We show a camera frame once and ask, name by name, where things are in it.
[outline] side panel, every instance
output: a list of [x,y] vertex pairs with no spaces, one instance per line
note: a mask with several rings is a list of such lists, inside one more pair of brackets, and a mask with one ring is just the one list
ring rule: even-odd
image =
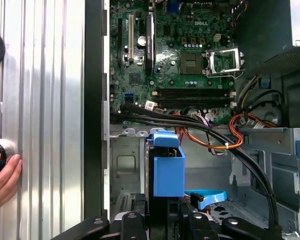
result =
[[0,137],[23,157],[0,240],[49,240],[83,219],[84,7],[0,0]]

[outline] pci slot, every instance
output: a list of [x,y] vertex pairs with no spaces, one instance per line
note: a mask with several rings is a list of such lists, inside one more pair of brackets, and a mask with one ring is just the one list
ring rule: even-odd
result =
[[122,63],[122,36],[123,36],[123,19],[118,19],[118,40],[117,40],[117,60],[118,66]]
[[129,62],[133,63],[134,62],[134,48],[135,48],[135,43],[134,43],[134,38],[135,38],[135,30],[134,30],[134,25],[135,25],[135,20],[134,16],[130,14],[128,16],[128,41],[129,41],[129,46],[128,46],[128,58]]

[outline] silver metal panel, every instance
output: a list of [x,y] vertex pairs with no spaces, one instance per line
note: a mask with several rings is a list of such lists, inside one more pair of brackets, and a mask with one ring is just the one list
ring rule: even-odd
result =
[[[300,160],[296,156],[296,140],[300,128],[246,129],[248,143],[244,149],[262,151],[265,173],[276,194],[280,224],[285,232],[300,231]],[[263,218],[268,217],[266,198],[249,187],[239,187],[240,201]]]
[[23,157],[18,194],[0,209],[0,240],[49,240],[83,218],[84,7],[0,0],[0,137]]
[[[145,138],[135,133],[151,132],[151,126],[129,125],[133,136],[121,135],[125,129],[122,125],[111,125],[110,136],[110,185],[111,199],[116,199],[122,193],[139,193],[145,190]],[[199,139],[207,141],[207,137],[200,131],[190,132]],[[184,138],[181,144],[186,155],[185,185],[187,189],[223,189],[229,193],[231,175],[230,154],[212,156],[208,150]]]

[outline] motherboard connector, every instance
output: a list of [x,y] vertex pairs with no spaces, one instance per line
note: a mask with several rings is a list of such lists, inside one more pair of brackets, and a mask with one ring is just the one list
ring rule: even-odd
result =
[[217,33],[216,35],[214,35],[213,37],[213,41],[218,43],[221,40],[221,34]]
[[230,102],[230,108],[235,109],[237,107],[237,103],[235,101]]

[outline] chipset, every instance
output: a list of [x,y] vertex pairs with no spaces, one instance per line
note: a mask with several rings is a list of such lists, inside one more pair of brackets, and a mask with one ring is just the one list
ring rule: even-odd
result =
[[140,73],[130,73],[129,74],[129,84],[130,85],[141,84],[141,74]]
[[181,55],[181,73],[182,74],[202,74],[202,57],[196,54]]

